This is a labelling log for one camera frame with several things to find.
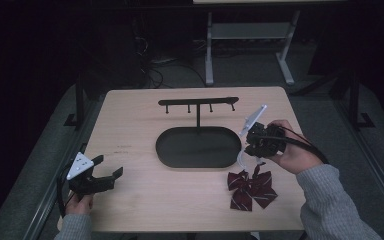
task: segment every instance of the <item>hand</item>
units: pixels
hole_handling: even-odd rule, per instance
[[[293,130],[287,120],[275,120],[269,123],[269,125],[272,124]],[[303,142],[302,139],[288,130],[285,130],[285,136]],[[283,154],[277,154],[268,157],[268,159],[293,174],[298,174],[304,170],[323,164],[316,155],[291,143],[286,144],[286,149]]]
[[[75,193],[65,207],[66,214],[89,214],[93,207],[93,195],[85,195],[79,201],[79,196]]]

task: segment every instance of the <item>sleeve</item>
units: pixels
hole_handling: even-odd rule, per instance
[[[320,165],[297,174],[297,180],[306,199],[301,221],[311,239],[381,239],[360,219],[338,169]]]
[[[86,214],[68,214],[55,240],[90,240],[92,221]]]

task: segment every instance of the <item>black oval base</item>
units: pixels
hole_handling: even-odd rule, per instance
[[[158,158],[172,168],[224,168],[236,162],[241,140],[224,127],[176,127],[157,139]]]

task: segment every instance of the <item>person's left hand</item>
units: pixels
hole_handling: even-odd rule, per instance
[[[66,214],[89,214],[93,207],[93,194],[83,196],[79,201],[79,196],[75,193],[65,207]]]

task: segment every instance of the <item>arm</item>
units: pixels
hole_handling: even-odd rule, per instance
[[[270,124],[292,130],[286,120]],[[285,131],[285,136],[302,141],[289,131]],[[360,219],[354,202],[339,181],[336,168],[323,164],[314,154],[291,144],[286,145],[283,154],[270,159],[297,176],[306,199],[301,208],[301,220],[311,239],[380,239]]]
[[[92,222],[89,216],[93,206],[93,195],[85,195],[79,200],[77,194],[67,203],[60,233],[56,240],[91,239]]]

